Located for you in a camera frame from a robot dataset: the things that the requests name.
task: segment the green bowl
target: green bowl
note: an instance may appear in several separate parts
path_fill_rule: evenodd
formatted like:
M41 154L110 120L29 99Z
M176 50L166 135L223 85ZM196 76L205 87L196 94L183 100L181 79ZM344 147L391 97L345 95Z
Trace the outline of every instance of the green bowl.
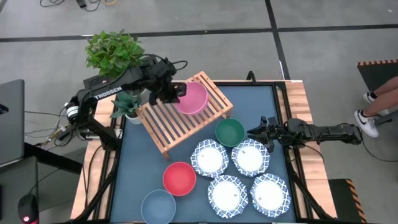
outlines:
M245 132L242 124L235 119L224 119L217 124L216 137L224 146L234 147L244 139Z

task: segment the wooden dish rack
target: wooden dish rack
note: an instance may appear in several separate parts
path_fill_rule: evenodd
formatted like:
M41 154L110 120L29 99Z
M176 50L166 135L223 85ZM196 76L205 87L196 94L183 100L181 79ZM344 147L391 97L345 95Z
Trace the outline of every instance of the wooden dish rack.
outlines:
M189 82L201 83L209 93L207 107L200 114L182 114L173 105L159 101L155 106L146 103L137 110L139 119L166 159L170 159L167 152L171 148L220 116L229 118L232 115L232 103L204 72L185 81Z

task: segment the blue patterned plate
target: blue patterned plate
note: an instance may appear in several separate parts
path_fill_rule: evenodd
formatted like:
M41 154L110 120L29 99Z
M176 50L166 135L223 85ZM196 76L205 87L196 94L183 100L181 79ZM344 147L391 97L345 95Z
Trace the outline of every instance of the blue patterned plate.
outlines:
M228 162L224 146L212 139L199 142L191 156L193 169L198 174L211 178L223 174Z
M250 194L254 208L271 218L285 213L292 200L284 180L274 174L256 177Z
M241 174L254 177L266 171L270 156L263 144L248 139L232 149L231 158Z
M210 182L207 196L213 210L221 218L232 218L248 204L246 186L237 178L221 175Z

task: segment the red bowl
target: red bowl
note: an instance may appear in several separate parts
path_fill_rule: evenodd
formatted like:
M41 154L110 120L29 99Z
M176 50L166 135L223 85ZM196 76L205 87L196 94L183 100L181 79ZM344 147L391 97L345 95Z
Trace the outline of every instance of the red bowl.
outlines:
M197 175L193 167L186 162L174 162L163 174L164 188L174 196L187 195L196 182Z

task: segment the pink bowl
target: pink bowl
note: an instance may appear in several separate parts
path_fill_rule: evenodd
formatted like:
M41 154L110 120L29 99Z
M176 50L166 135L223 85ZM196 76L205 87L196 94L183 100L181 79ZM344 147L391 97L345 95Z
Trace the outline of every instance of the pink bowl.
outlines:
M195 115L206 108L208 97L206 87L202 84L198 82L187 83L187 94L179 97L180 103L176 103L174 106L183 114Z

